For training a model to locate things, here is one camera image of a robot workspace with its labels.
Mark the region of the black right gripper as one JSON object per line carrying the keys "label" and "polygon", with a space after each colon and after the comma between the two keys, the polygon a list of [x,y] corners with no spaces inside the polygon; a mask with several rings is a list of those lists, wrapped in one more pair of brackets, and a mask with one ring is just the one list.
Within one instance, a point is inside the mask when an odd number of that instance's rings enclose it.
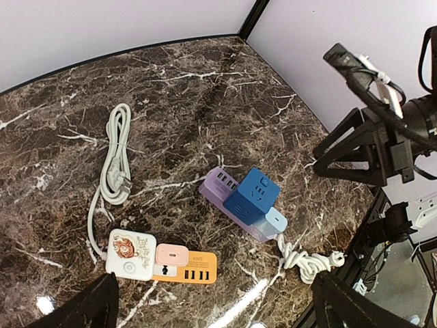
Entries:
{"label": "black right gripper", "polygon": [[[364,131],[370,136],[348,136],[349,130]],[[354,108],[313,150],[317,175],[361,182],[379,187],[387,186],[388,179],[401,176],[403,183],[414,180],[413,155],[408,138],[391,128],[370,109]],[[367,169],[338,168],[337,162],[366,162]]]}

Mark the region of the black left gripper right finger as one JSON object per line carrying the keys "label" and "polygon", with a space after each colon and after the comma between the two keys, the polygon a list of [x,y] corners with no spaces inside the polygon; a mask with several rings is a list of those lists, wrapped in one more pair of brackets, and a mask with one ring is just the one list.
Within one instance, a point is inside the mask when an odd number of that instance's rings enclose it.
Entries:
{"label": "black left gripper right finger", "polygon": [[407,328],[409,321],[372,303],[328,271],[311,285],[318,327]]}

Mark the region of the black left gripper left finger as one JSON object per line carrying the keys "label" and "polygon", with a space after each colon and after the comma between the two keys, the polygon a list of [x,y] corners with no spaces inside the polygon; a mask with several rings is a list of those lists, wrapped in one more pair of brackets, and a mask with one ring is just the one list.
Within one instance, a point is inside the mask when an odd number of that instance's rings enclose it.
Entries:
{"label": "black left gripper left finger", "polygon": [[29,327],[115,328],[119,312],[119,286],[113,273],[105,273],[61,307]]}

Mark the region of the white cube socket adapter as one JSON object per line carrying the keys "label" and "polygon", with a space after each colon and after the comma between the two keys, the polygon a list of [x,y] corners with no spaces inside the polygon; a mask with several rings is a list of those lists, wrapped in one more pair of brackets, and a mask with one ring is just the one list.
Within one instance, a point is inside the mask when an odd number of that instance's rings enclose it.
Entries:
{"label": "white cube socket adapter", "polygon": [[149,281],[156,248],[156,238],[151,234],[114,229],[109,235],[105,270],[116,277]]}

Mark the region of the pink wall charger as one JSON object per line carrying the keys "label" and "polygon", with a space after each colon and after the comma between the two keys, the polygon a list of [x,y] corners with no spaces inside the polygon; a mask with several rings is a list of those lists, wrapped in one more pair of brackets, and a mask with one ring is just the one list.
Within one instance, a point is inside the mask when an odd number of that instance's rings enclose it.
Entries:
{"label": "pink wall charger", "polygon": [[183,245],[161,243],[156,248],[156,263],[184,267],[188,264],[189,250]]}

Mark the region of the light blue wall charger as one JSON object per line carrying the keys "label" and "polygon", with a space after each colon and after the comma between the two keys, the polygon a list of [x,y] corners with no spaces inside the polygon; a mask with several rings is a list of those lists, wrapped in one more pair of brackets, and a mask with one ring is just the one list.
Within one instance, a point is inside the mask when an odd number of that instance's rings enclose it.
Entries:
{"label": "light blue wall charger", "polygon": [[270,210],[253,226],[266,238],[273,238],[277,234],[283,233],[287,227],[288,221],[275,207]]}

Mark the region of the blue cube socket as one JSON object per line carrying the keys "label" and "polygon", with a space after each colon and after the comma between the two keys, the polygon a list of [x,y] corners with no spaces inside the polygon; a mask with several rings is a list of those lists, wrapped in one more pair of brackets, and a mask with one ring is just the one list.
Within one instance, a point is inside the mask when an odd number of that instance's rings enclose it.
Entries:
{"label": "blue cube socket", "polygon": [[247,226],[262,219],[273,207],[280,187],[253,167],[224,201],[223,206]]}

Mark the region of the purple power strip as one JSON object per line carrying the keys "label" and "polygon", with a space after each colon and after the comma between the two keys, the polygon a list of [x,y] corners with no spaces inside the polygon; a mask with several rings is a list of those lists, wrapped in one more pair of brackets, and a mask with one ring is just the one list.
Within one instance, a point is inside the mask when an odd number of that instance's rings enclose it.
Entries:
{"label": "purple power strip", "polygon": [[277,232],[264,232],[258,230],[254,225],[246,225],[223,206],[223,202],[229,197],[229,195],[237,186],[238,182],[233,179],[224,169],[221,167],[215,167],[208,172],[205,180],[199,187],[199,192],[210,203],[215,205],[223,214],[227,215],[234,223],[236,223],[240,228],[250,234],[257,241],[264,243],[274,239],[277,235]]}

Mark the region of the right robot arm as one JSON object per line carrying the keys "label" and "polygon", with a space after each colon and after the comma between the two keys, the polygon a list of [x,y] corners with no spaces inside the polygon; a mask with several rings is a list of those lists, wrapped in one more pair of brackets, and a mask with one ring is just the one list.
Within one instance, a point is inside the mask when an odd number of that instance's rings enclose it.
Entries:
{"label": "right robot arm", "polygon": [[419,98],[407,100],[386,73],[340,43],[323,59],[366,106],[351,110],[314,148],[314,172],[379,187],[393,176],[404,183],[415,174],[435,180],[415,160],[436,151],[436,28],[428,28],[423,37],[418,77],[427,93]]}

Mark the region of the orange power strip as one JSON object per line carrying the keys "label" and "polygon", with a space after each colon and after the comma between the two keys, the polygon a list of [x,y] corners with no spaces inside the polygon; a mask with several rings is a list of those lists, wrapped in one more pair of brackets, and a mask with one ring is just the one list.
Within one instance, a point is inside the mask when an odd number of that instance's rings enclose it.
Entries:
{"label": "orange power strip", "polygon": [[184,284],[214,284],[217,279],[217,257],[210,252],[189,251],[186,266],[155,264],[152,279]]}

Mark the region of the right black frame post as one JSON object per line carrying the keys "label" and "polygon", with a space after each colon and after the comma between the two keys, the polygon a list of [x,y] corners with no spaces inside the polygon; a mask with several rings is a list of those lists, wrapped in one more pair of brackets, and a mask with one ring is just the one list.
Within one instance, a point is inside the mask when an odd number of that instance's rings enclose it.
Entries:
{"label": "right black frame post", "polygon": [[251,32],[255,28],[258,20],[262,16],[264,10],[269,4],[269,0],[256,0],[253,7],[251,8],[248,16],[245,18],[239,32],[238,37],[243,40],[247,41],[249,36],[251,35]]}

